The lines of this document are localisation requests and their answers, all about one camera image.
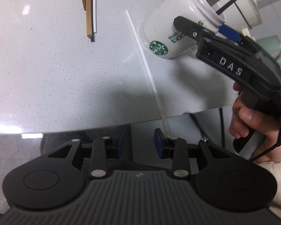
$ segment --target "starbucks logo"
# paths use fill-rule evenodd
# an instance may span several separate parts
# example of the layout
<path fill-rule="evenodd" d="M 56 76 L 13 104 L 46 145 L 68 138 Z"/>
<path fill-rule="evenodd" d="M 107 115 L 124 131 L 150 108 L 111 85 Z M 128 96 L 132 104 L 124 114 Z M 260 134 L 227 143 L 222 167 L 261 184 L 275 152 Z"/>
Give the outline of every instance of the starbucks logo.
<path fill-rule="evenodd" d="M 157 56 L 164 56 L 165 54 L 167 54 L 169 52 L 167 47 L 157 40 L 151 41 L 149 48 Z"/>

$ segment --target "white chopstick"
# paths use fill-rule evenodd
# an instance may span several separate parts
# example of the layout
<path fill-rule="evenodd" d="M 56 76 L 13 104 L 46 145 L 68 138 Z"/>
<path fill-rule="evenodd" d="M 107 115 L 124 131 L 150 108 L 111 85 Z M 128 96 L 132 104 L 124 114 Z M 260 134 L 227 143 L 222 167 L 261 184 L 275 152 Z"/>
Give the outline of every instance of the white chopstick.
<path fill-rule="evenodd" d="M 150 67 L 148 65 L 148 61 L 146 59 L 146 56 L 143 52 L 143 48 L 141 47 L 141 42 L 140 42 L 140 39 L 138 38 L 138 35 L 137 35 L 137 32 L 135 30 L 135 27 L 132 23 L 132 20 L 131 20 L 131 17 L 129 15 L 129 12 L 128 10 L 126 10 L 126 14 L 127 14 L 127 17 L 128 17 L 128 20 L 129 20 L 129 23 L 130 23 L 130 26 L 131 26 L 131 29 L 132 29 L 132 32 L 134 34 L 134 37 L 135 37 L 135 40 L 136 40 L 136 43 L 138 45 L 138 49 L 140 51 L 140 55 L 141 55 L 141 58 L 143 60 L 143 64 L 145 66 L 145 69 L 146 69 L 146 72 L 147 72 L 147 75 L 148 75 L 148 79 L 150 81 L 150 84 L 151 84 L 151 87 L 152 87 L 152 90 L 153 90 L 153 93 L 154 93 L 154 97 L 155 97 L 155 100 L 156 100 L 156 103 L 157 103 L 157 107 L 158 107 L 158 110 L 159 110 L 159 114 L 160 114 L 160 117 L 161 117 L 161 120 L 163 122 L 163 125 L 164 125 L 164 129 L 165 129 L 165 134 L 167 137 L 170 137 L 171 136 L 171 131 L 170 131 L 170 127 L 169 127 L 169 124 L 167 122 L 167 118 L 164 114 L 164 108 L 163 108 L 163 104 L 162 104 L 162 101 L 160 99 L 160 96 L 157 92 L 157 89 L 156 89 L 156 85 L 155 85 L 155 82 L 154 82 L 154 79 L 153 79 L 153 76 L 152 76 L 152 73 L 151 73 L 151 70 L 150 70 Z"/>
<path fill-rule="evenodd" d="M 94 33 L 97 33 L 97 3 L 93 0 L 93 29 Z"/>

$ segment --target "silver bolt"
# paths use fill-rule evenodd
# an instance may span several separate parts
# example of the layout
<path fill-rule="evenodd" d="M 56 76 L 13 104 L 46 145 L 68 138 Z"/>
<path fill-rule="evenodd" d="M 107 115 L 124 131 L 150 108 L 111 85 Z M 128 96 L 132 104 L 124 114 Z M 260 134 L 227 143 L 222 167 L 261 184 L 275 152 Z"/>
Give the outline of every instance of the silver bolt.
<path fill-rule="evenodd" d="M 189 174 L 189 172 L 186 170 L 183 170 L 183 169 L 178 169 L 178 170 L 174 171 L 174 175 L 179 178 L 186 177 L 188 174 Z"/>
<path fill-rule="evenodd" d="M 93 177 L 103 177 L 106 175 L 106 172 L 102 169 L 95 169 L 90 173 Z"/>
<path fill-rule="evenodd" d="M 204 142 L 204 143 L 206 143 L 206 142 L 209 141 L 209 139 L 208 139 L 208 138 L 201 138 L 201 141 Z"/>

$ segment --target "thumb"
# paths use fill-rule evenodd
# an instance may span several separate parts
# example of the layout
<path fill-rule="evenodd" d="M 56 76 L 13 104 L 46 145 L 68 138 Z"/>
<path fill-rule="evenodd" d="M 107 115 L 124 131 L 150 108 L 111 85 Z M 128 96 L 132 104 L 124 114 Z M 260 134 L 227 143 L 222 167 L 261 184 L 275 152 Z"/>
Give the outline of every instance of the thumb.
<path fill-rule="evenodd" d="M 277 132 L 279 132 L 281 125 L 278 119 L 247 107 L 241 108 L 238 114 L 249 127 L 263 133 L 272 141 L 277 141 Z"/>

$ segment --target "speckled countertop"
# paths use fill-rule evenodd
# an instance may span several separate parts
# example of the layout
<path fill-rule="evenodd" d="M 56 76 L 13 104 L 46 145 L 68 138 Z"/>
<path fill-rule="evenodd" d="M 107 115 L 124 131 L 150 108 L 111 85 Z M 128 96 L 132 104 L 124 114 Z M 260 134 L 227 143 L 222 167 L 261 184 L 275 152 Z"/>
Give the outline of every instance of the speckled countertop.
<path fill-rule="evenodd" d="M 139 29 L 162 0 L 97 0 L 95 43 L 81 0 L 0 0 L 0 133 L 159 119 L 125 9 Z M 183 55 L 145 49 L 168 117 L 231 104 L 232 82 Z"/>

